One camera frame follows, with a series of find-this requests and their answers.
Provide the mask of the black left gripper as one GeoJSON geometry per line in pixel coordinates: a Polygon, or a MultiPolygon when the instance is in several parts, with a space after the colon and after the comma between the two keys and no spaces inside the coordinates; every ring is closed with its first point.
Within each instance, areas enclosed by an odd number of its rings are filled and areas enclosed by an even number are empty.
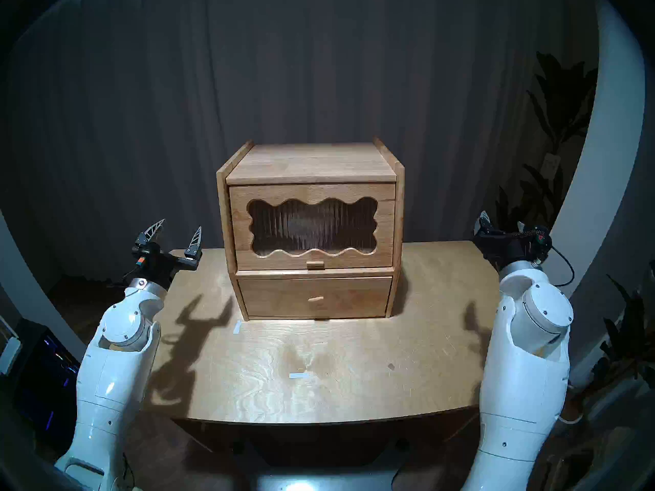
{"type": "Polygon", "coordinates": [[[202,226],[195,231],[183,257],[163,252],[157,244],[157,239],[165,221],[166,219],[161,219],[139,233],[131,250],[136,260],[131,276],[161,287],[171,286],[175,275],[180,271],[196,271],[202,256],[202,226]]]}

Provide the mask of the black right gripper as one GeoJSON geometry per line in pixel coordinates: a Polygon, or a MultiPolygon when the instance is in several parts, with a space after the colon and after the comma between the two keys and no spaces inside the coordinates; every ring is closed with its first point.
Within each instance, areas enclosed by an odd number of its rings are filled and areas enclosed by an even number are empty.
{"type": "Polygon", "coordinates": [[[536,259],[536,253],[532,250],[533,235],[532,232],[526,232],[524,222],[517,221],[518,232],[489,230],[489,216],[486,211],[482,211],[475,222],[476,247],[496,270],[517,261],[532,263],[536,259]]]}

